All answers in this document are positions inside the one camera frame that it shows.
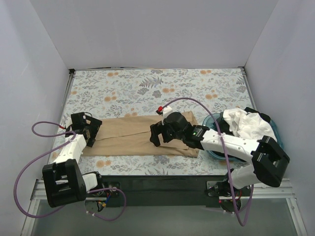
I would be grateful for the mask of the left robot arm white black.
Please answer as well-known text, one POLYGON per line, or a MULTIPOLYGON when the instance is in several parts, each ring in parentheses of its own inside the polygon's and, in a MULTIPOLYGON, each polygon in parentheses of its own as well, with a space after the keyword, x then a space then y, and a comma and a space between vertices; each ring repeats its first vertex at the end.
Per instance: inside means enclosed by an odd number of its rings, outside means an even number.
POLYGON ((75 113, 66 127, 67 134, 60 154, 53 163, 42 169, 46 197, 50 207, 84 201, 90 192, 98 197, 104 193, 105 185, 99 172, 82 174, 78 162, 86 147, 91 148, 102 121, 91 113, 75 113))

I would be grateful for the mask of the beige t shirt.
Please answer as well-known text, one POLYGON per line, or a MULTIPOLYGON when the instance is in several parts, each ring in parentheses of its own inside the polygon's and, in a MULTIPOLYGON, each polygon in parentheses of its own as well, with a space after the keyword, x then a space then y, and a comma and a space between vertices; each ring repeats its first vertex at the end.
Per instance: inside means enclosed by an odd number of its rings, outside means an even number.
POLYGON ((161 117, 158 115, 103 119, 94 145, 85 147, 83 156, 198 156, 199 150, 188 147, 180 140, 164 143, 160 139, 159 147, 151 143, 150 125, 159 121, 161 117))

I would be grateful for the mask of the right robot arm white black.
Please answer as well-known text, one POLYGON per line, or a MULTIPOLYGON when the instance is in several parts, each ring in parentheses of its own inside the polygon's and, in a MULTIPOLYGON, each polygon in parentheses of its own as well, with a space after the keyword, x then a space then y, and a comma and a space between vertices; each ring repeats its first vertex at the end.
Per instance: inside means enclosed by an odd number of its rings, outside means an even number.
POLYGON ((180 140, 189 148, 227 153, 248 163, 239 169, 229 168, 222 181, 208 190, 212 196, 230 197, 252 184, 263 183, 280 187, 290 158, 269 136, 260 140, 242 139, 224 135, 202 125, 192 125, 179 112, 164 116, 150 126, 150 142, 156 147, 161 142, 180 140))

